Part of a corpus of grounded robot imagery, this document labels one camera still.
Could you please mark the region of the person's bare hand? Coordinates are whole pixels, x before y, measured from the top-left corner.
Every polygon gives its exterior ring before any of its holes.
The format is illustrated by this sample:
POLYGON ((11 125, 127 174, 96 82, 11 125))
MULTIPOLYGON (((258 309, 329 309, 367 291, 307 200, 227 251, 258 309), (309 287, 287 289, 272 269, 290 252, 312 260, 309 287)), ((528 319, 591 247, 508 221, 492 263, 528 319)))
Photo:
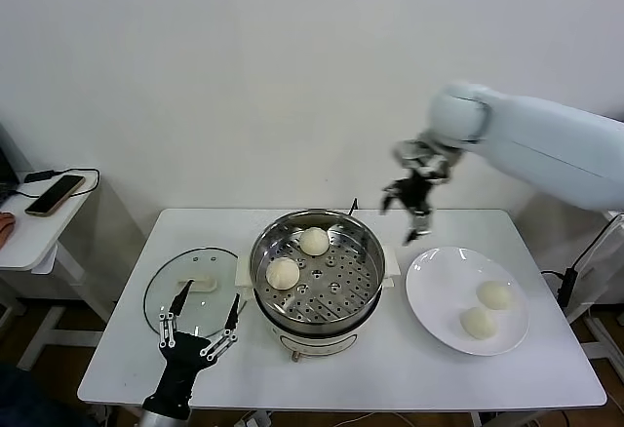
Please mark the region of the person's bare hand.
POLYGON ((16 218, 12 213, 0 213, 0 248, 3 248, 15 228, 16 218))

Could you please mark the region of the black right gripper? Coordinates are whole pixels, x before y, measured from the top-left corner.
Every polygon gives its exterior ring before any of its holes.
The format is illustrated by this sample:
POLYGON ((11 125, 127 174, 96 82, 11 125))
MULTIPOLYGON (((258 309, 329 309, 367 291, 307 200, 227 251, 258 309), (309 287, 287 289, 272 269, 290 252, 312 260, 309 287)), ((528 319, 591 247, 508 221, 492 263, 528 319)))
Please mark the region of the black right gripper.
POLYGON ((395 180, 383 188, 379 209, 382 214, 386 214, 395 202, 409 212, 409 230, 403 241, 404 246, 431 233, 431 208, 427 200, 431 189, 432 183, 419 173, 411 173, 409 177, 395 180))

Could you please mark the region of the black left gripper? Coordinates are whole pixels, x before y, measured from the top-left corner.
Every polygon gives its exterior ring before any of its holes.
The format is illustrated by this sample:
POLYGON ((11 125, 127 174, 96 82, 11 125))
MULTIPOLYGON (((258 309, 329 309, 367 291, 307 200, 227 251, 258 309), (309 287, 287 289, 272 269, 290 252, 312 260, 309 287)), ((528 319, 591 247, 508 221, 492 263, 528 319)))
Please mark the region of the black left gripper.
POLYGON ((176 319, 181 314, 190 288, 188 280, 174 297, 167 313, 159 315, 159 348, 166 361, 155 392, 142 403, 145 413, 154 413, 174 420, 187 420, 189 401, 198 373, 216 362, 234 343, 239 321, 240 297, 236 294, 225 325, 220 334, 210 342, 204 337, 176 331, 176 319))

